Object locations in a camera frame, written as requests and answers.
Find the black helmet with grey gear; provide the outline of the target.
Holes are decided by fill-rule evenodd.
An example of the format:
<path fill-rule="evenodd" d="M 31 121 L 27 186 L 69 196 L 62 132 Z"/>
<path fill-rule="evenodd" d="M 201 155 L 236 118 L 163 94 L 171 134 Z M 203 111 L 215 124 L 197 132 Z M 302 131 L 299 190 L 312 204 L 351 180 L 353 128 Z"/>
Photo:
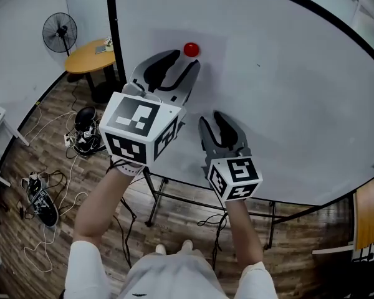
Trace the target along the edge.
<path fill-rule="evenodd" d="M 49 194 L 49 177 L 46 172 L 31 172 L 27 178 L 21 179 L 21 187 L 25 190 L 28 201 L 23 217 L 37 217 L 45 226 L 53 228 L 57 224 L 59 213 Z"/>

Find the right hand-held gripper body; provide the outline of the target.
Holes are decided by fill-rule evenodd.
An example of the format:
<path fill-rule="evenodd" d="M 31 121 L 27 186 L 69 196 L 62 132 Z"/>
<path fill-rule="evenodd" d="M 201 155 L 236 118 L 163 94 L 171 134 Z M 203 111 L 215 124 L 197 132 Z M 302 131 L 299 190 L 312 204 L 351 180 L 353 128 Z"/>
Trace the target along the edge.
<path fill-rule="evenodd" d="M 261 185 L 261 172 L 254 166 L 251 150 L 207 150 L 205 178 L 223 202 L 252 197 Z"/>

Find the person's right forearm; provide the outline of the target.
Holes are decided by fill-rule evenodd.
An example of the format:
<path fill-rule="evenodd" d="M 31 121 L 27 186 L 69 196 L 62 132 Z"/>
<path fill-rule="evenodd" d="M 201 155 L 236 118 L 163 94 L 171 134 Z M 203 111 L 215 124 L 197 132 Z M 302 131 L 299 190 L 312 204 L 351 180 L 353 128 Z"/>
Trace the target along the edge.
<path fill-rule="evenodd" d="M 240 199 L 225 203 L 233 237 L 236 259 L 244 269 L 249 265 L 262 262 L 263 248 L 254 228 L 245 202 Z"/>

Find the round wooden table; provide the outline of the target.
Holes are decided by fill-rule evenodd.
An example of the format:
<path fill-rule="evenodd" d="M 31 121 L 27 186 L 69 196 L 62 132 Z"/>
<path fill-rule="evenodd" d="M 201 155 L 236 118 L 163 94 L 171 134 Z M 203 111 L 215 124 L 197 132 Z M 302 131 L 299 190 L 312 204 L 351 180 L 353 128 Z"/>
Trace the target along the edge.
<path fill-rule="evenodd" d="M 72 52 L 65 61 L 65 70 L 68 73 L 85 76 L 95 103 L 107 103 L 113 92 L 117 92 L 121 87 L 113 67 L 114 52 L 105 50 L 99 54 L 96 53 L 96 48 L 104 46 L 104 42 L 105 39 L 93 40 Z M 105 81 L 94 85 L 91 73 L 99 70 L 103 70 Z"/>

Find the black-framed whiteboard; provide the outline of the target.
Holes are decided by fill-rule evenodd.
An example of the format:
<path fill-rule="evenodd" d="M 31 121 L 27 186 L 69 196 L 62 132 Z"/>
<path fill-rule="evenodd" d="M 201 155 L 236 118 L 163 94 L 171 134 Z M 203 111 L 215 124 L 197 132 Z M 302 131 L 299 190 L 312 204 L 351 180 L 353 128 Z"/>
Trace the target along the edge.
<path fill-rule="evenodd" d="M 264 181 L 256 197 L 324 206 L 374 178 L 374 50 L 310 0 L 107 0 L 125 77 L 152 56 L 152 29 L 227 38 L 223 71 L 200 76 L 179 138 L 150 172 L 206 187 L 201 116 L 247 135 Z"/>

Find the red round magnet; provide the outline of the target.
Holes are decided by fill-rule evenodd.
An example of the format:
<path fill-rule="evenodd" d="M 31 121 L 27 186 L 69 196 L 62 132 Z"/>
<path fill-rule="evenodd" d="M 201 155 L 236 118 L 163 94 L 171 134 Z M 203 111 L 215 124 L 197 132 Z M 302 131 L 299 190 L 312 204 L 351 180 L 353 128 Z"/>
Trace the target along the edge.
<path fill-rule="evenodd" d="M 186 43 L 183 47 L 183 52 L 187 57 L 197 57 L 200 54 L 199 45 L 194 42 Z"/>

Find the person's left forearm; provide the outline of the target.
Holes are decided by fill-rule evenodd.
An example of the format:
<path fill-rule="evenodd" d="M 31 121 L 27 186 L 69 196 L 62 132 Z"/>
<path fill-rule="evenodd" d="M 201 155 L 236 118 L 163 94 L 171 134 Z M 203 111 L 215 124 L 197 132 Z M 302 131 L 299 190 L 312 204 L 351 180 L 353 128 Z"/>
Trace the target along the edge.
<path fill-rule="evenodd" d="M 123 197 L 133 177 L 111 169 L 96 188 L 89 194 L 77 211 L 73 240 L 100 245 L 118 203 Z"/>

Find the black standing fan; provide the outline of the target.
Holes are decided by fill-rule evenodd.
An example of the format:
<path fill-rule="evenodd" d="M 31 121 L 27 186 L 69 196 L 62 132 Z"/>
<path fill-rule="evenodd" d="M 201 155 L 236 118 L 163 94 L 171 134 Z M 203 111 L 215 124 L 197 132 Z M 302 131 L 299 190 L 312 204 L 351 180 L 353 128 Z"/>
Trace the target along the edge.
<path fill-rule="evenodd" d="M 42 38 L 47 48 L 56 53 L 70 55 L 77 40 L 77 26 L 74 19 L 63 12 L 57 12 L 45 21 Z"/>

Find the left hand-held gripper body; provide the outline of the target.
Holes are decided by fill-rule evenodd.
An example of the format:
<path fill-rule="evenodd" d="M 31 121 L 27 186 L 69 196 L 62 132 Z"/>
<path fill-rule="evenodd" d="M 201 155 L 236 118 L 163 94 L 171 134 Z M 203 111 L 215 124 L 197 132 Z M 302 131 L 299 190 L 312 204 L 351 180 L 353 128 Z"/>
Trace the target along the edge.
<path fill-rule="evenodd" d="M 165 103 L 130 82 L 112 94 L 99 130 L 111 156 L 151 166 L 176 138 L 185 115 L 185 108 Z"/>

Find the person's white shirt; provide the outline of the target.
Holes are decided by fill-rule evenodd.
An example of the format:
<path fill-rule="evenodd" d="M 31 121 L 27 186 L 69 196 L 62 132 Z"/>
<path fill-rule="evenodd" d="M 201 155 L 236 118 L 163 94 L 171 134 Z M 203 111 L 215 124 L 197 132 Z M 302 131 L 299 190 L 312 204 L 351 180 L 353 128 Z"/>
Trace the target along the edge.
<path fill-rule="evenodd" d="M 109 279 L 98 248 L 86 241 L 71 245 L 64 299 L 110 299 Z M 117 299 L 228 299 L 214 271 L 192 254 L 142 257 L 129 271 Z M 277 299 L 262 262 L 243 270 L 234 299 Z"/>

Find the wooden desk with white legs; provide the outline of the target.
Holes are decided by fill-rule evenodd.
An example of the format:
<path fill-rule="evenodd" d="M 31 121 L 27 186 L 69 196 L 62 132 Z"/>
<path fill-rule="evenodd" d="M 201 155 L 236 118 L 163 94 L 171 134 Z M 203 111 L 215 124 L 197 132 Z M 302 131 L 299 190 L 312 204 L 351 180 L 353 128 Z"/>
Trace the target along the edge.
<path fill-rule="evenodd" d="M 312 258 L 315 263 L 374 261 L 374 178 L 348 198 L 345 221 L 331 227 Z"/>

